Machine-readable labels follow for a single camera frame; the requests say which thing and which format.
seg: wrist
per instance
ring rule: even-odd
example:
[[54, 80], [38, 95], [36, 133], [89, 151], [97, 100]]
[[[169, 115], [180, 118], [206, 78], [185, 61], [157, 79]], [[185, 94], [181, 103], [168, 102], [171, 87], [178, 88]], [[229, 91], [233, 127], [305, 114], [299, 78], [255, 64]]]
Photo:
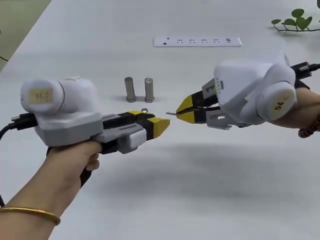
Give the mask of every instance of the wrist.
[[6, 207], [22, 207], [40, 209], [61, 217], [67, 204], [61, 194], [43, 182], [28, 182], [6, 205]]

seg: electrical outlet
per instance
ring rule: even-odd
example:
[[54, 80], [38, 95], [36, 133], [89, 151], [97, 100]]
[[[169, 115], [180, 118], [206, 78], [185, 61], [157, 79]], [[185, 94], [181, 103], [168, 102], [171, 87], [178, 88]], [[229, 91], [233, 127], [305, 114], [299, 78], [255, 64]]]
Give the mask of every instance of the electrical outlet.
[[156, 36], [153, 39], [156, 48], [172, 47], [241, 47], [239, 37], [181, 37]]

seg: metal cylinder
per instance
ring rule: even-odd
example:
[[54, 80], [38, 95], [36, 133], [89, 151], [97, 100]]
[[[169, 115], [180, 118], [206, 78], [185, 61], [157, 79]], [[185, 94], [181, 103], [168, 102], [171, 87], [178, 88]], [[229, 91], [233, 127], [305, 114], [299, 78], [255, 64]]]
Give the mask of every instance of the metal cylinder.
[[145, 98], [146, 103], [152, 103], [155, 100], [154, 96], [154, 80], [150, 77], [144, 80]]
[[134, 88], [134, 80], [132, 77], [128, 76], [124, 79], [125, 90], [126, 90], [126, 100], [129, 103], [133, 103], [137, 100]]

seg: table surface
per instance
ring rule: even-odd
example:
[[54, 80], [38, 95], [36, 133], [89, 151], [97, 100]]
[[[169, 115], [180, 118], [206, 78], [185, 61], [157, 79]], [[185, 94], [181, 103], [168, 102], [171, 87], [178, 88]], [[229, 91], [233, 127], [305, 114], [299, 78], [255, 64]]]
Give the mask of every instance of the table surface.
[[[96, 85], [103, 114], [147, 108], [171, 125], [135, 152], [101, 156], [52, 239], [319, 239], [320, 135], [302, 140], [296, 129], [267, 123], [223, 131], [165, 115], [199, 91], [223, 59], [285, 48], [292, 64], [319, 61], [317, 32], [268, 27], [298, 2], [317, 16], [313, 6], [306, 0], [89, 2], [52, 1], [0, 75], [0, 123], [23, 113], [24, 80], [81, 76]], [[243, 46], [153, 48], [158, 34], [234, 36]], [[144, 78], [153, 78], [155, 102], [126, 102], [128, 76], [138, 96]], [[319, 77], [306, 80], [315, 91]], [[28, 129], [7, 133], [0, 152], [7, 201], [39, 168], [46, 147]]]

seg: finger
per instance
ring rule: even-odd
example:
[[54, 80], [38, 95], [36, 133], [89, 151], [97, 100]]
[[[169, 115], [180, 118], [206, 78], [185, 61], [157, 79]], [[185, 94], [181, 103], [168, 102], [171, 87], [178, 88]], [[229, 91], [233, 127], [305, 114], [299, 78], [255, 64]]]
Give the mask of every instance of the finger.
[[97, 170], [100, 166], [100, 162], [99, 160], [95, 159], [95, 160], [91, 160], [87, 166], [85, 167], [85, 169], [87, 169], [88, 171], [94, 171]]
[[85, 141], [75, 145], [74, 148], [74, 150], [88, 156], [88, 158], [102, 150], [101, 144], [95, 141]]
[[95, 153], [95, 154], [93, 154], [93, 155], [89, 158], [89, 161], [90, 161], [90, 160], [97, 160], [98, 157], [99, 157], [99, 153]]

